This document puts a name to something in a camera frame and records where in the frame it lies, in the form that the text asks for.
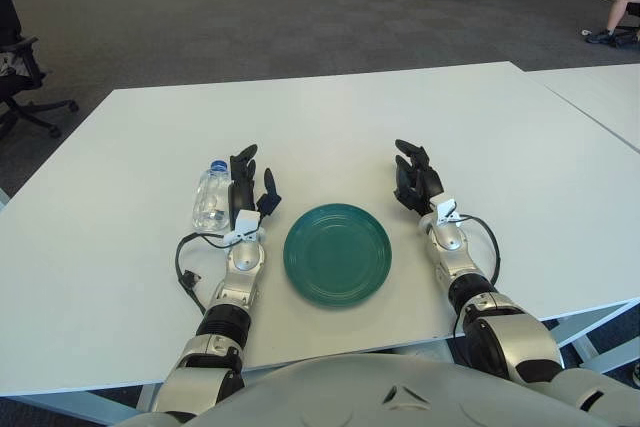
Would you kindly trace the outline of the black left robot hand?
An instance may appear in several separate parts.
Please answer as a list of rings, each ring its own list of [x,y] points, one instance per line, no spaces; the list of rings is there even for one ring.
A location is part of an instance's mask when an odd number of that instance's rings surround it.
[[[234,227],[241,210],[257,211],[260,219],[270,216],[282,200],[276,189],[272,171],[266,168],[263,183],[265,193],[255,201],[254,186],[258,146],[252,144],[230,157],[231,184],[228,188],[229,218]]]

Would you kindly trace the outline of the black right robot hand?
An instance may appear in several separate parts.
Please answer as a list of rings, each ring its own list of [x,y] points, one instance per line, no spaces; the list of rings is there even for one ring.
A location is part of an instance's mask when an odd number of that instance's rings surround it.
[[[401,139],[395,140],[395,146],[402,153],[395,157],[396,199],[420,216],[431,213],[431,199],[442,194],[444,188],[428,154],[422,146]]]

